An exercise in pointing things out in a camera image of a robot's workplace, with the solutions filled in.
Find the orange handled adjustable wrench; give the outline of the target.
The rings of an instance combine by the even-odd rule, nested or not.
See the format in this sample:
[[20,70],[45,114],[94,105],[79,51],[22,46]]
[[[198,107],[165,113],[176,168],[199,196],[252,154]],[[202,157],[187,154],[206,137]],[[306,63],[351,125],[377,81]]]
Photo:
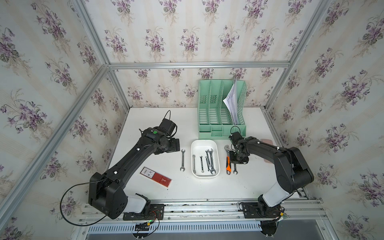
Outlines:
[[229,147],[229,145],[225,145],[224,147],[226,153],[227,153],[227,158],[226,158],[226,172],[227,172],[227,175],[230,175],[231,172],[232,172],[232,167],[231,167],[231,149]]

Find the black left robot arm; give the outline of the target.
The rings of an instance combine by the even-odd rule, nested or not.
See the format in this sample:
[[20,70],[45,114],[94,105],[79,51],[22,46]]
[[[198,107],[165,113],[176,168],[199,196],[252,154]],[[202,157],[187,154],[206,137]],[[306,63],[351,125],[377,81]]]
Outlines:
[[174,137],[177,125],[164,118],[161,124],[147,128],[131,150],[103,174],[95,173],[90,178],[88,203],[110,219],[132,209],[130,197],[124,188],[135,171],[151,155],[180,151],[180,140]]

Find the tiny silver wrench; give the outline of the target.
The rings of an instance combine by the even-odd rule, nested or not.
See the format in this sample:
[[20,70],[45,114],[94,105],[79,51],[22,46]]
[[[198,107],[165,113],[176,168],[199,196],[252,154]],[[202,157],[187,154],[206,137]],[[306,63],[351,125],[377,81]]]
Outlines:
[[206,162],[207,162],[207,168],[208,168],[208,171],[211,173],[211,163],[210,163],[210,159],[209,159],[209,151],[206,150]]

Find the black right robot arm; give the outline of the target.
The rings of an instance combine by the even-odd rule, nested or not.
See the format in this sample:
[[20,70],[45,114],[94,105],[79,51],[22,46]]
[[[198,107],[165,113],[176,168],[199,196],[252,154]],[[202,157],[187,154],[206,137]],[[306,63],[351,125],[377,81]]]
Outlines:
[[277,147],[255,137],[244,138],[239,132],[232,133],[229,139],[234,147],[230,151],[231,163],[247,164],[249,156],[256,155],[275,167],[276,183],[258,198],[257,210],[263,217],[275,211],[296,190],[309,185],[315,179],[302,152],[296,147]]

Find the silver combination wrench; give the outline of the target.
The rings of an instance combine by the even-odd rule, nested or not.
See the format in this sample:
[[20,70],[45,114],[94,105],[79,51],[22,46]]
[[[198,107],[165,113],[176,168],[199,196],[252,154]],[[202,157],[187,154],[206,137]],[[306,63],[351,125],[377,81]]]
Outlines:
[[238,171],[237,171],[237,165],[236,165],[236,164],[234,164],[233,174],[234,174],[234,175],[237,175],[237,174],[238,174]]

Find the large silver open-end wrench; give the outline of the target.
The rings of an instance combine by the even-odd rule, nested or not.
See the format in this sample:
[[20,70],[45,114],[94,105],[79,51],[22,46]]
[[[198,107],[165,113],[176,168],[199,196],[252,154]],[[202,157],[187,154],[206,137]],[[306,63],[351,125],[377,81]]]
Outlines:
[[185,150],[182,149],[181,153],[182,153],[182,162],[181,162],[180,171],[184,172],[185,171]]

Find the small silver open-end wrench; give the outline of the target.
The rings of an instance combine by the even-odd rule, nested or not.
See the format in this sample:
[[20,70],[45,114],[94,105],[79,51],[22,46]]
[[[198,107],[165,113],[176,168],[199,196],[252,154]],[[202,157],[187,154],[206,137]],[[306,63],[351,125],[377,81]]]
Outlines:
[[192,155],[192,170],[193,174],[196,174],[196,155]]

